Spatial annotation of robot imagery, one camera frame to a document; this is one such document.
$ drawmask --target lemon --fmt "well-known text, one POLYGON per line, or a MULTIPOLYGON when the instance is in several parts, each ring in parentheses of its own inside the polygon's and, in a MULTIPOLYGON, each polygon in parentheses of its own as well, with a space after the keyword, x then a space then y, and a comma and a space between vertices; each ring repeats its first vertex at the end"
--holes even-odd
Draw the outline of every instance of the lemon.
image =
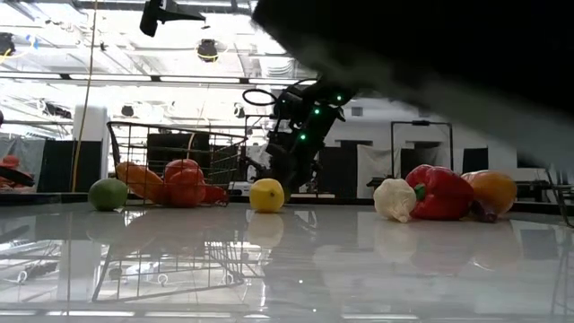
POLYGON ((249 190, 251 208, 260 213, 275 213, 285 201, 281 183, 275 179, 260 179, 249 190))

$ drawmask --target red tomato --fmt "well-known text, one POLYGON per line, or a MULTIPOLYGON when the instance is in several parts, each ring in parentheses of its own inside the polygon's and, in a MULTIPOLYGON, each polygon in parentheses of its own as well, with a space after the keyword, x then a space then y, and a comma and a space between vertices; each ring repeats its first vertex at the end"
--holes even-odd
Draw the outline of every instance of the red tomato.
POLYGON ((194 160, 185 159, 170 161, 167 165, 165 165, 165 170, 163 171, 163 180, 167 182, 173 175, 185 169, 197 169, 201 171, 199 164, 194 160))
POLYGON ((229 198, 223 188, 206 185, 204 203, 215 204, 218 202, 227 202, 229 198))
POLYGON ((176 207, 193 207, 205 198, 204 174, 199 169, 184 169, 168 179, 170 203, 176 207))

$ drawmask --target cauliflower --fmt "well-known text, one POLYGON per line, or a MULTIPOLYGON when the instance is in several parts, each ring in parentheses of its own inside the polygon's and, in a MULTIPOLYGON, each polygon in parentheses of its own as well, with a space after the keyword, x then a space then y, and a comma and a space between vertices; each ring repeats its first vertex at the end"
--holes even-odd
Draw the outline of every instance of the cauliflower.
POLYGON ((414 190, 404 179, 385 179, 373 194, 377 213, 386 218, 407 223, 416 205, 414 190))

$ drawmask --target red bell pepper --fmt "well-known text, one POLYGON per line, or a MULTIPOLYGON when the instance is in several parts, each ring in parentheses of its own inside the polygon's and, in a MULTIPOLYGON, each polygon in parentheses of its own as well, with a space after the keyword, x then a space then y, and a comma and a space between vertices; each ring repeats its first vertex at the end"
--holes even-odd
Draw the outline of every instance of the red bell pepper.
POLYGON ((411 216, 425 220, 458 220, 468 213, 474 199, 473 188, 444 167, 421 165, 406 176, 417 203, 411 216))
POLYGON ((214 204, 227 204, 229 203, 230 197, 227 196, 227 192, 223 188, 211 185, 205 185, 205 197, 203 203, 208 205, 214 204))

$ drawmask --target lime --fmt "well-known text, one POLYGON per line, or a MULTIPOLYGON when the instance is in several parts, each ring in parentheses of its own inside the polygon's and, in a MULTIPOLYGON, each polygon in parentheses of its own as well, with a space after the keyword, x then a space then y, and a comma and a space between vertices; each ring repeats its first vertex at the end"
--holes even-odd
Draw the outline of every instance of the lime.
POLYGON ((127 186, 118 179, 100 179, 88 192, 88 201, 98 211, 113 211, 127 200, 127 186))

